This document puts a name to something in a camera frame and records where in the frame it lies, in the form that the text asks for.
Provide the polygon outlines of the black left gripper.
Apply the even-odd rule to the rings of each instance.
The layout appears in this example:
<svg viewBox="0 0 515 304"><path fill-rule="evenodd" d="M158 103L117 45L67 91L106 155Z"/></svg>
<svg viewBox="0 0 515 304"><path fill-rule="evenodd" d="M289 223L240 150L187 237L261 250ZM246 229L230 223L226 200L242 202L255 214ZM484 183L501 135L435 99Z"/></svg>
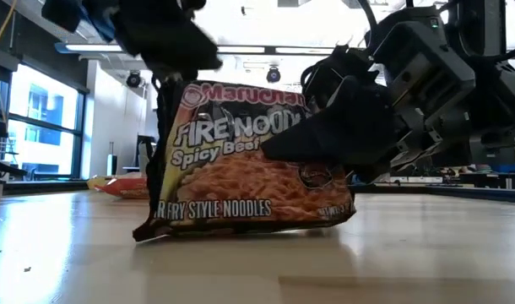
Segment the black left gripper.
<svg viewBox="0 0 515 304"><path fill-rule="evenodd" d="M207 0L118 0L115 39L141 56L161 82L193 81L198 70L218 69L218 47L193 23Z"/></svg>

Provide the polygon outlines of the long ceiling light rail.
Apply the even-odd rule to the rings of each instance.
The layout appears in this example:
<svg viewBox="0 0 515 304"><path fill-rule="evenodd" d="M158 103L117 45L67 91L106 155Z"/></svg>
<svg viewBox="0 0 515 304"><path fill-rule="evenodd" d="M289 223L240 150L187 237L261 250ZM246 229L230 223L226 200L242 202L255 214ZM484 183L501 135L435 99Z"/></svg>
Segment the long ceiling light rail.
<svg viewBox="0 0 515 304"><path fill-rule="evenodd" d="M68 44L58 42L55 49L60 53L123 53L119 45L113 44ZM218 46L221 55L265 55L265 56L325 56L332 47L314 46Z"/></svg>

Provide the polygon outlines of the black fire noodle pack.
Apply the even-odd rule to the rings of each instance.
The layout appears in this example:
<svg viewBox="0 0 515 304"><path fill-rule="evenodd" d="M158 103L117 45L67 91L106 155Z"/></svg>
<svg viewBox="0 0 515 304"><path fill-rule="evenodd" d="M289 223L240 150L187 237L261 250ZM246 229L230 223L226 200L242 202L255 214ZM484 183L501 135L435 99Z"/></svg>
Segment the black fire noodle pack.
<svg viewBox="0 0 515 304"><path fill-rule="evenodd" d="M263 153L269 138L312 114L303 95L169 81L157 105L159 142L146 168L149 216L133 231L136 241L322 228L355 214L340 167Z"/></svg>

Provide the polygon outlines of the red Maruchan noodle pack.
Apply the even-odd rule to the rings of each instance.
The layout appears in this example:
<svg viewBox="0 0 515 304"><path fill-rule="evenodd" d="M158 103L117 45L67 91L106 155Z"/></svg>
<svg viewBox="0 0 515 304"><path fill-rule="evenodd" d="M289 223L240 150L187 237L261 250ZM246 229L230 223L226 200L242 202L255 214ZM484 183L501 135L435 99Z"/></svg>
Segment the red Maruchan noodle pack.
<svg viewBox="0 0 515 304"><path fill-rule="evenodd" d="M105 185L98 185L96 189L123 199L149 199L147 179L139 178L115 178Z"/></svg>

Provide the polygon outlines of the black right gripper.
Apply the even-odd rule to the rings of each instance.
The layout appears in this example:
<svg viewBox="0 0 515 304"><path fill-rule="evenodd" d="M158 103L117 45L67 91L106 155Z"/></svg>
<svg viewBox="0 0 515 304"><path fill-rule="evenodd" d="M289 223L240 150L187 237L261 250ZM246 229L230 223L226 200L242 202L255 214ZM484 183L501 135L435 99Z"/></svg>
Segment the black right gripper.
<svg viewBox="0 0 515 304"><path fill-rule="evenodd" d="M261 144L267 159L353 166L360 181L374 182L461 137L442 117L474 90L475 76L439 21L383 20L366 44L385 85L364 50L336 46L301 74L306 105L326 107Z"/></svg>

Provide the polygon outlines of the large dark-framed window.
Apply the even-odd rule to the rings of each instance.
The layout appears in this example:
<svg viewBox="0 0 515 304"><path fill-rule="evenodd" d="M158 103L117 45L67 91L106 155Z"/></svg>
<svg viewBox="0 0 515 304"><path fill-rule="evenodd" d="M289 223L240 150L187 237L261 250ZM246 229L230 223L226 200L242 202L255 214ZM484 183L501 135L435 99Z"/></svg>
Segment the large dark-framed window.
<svg viewBox="0 0 515 304"><path fill-rule="evenodd" d="M84 94L29 66L0 68L0 122L7 124L0 160L28 180L77 178Z"/></svg>

